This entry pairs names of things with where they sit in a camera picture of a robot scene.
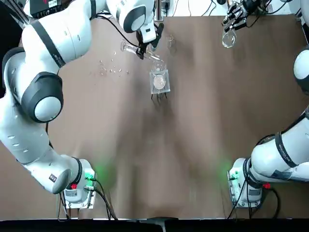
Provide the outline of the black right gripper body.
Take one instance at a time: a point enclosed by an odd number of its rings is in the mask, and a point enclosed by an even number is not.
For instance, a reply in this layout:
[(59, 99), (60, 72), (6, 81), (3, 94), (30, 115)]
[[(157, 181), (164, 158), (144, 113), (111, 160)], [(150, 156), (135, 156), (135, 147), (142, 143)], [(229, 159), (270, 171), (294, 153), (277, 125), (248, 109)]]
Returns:
[(258, 7), (260, 7), (261, 0), (243, 0), (242, 5), (246, 12), (254, 12)]

